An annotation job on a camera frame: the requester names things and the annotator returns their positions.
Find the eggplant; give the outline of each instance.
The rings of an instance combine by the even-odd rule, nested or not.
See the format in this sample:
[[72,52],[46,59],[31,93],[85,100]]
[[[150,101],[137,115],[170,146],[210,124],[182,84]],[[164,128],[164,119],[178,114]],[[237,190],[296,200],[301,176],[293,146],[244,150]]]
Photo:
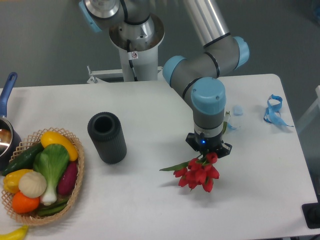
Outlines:
[[76,185],[78,174],[78,166],[76,161],[72,161],[67,166],[66,170],[61,177],[58,186],[57,193],[62,196],[70,195]]

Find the bok choy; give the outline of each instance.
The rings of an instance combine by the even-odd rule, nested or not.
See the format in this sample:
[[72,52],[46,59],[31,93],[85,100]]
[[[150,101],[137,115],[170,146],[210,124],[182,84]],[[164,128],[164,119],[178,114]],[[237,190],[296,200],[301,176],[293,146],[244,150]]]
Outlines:
[[35,158],[33,169],[44,176],[47,184],[45,192],[40,196],[45,206],[57,201],[57,185],[68,166],[69,158],[67,149],[60,144],[48,145],[40,157]]

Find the gray floor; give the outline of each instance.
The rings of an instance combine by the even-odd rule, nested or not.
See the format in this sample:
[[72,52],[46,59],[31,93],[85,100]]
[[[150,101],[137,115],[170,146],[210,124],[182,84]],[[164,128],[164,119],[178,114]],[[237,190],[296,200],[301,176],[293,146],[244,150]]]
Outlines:
[[[151,0],[163,21],[159,65],[203,49],[183,0]],[[0,88],[8,74],[17,87],[84,84],[91,70],[120,69],[108,31],[93,33],[79,0],[0,1]],[[243,37],[250,59],[231,75],[276,74],[295,123],[315,101],[320,85],[320,25],[311,0],[217,0],[233,36]],[[310,173],[320,175],[320,116],[299,136]]]

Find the banana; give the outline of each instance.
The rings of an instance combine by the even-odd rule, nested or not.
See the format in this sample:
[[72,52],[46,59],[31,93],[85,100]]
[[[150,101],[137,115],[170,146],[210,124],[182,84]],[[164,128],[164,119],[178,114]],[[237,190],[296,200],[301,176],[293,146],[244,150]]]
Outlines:
[[22,240],[25,238],[28,228],[27,225],[23,225],[10,233],[0,234],[0,240]]

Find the cooking pot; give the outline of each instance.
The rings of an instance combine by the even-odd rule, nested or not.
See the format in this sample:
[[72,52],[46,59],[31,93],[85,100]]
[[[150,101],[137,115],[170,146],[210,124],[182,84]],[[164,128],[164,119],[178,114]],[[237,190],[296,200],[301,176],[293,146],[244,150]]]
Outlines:
[[0,171],[6,169],[13,152],[21,142],[20,136],[6,119],[8,99],[17,77],[16,72],[9,74],[0,95]]

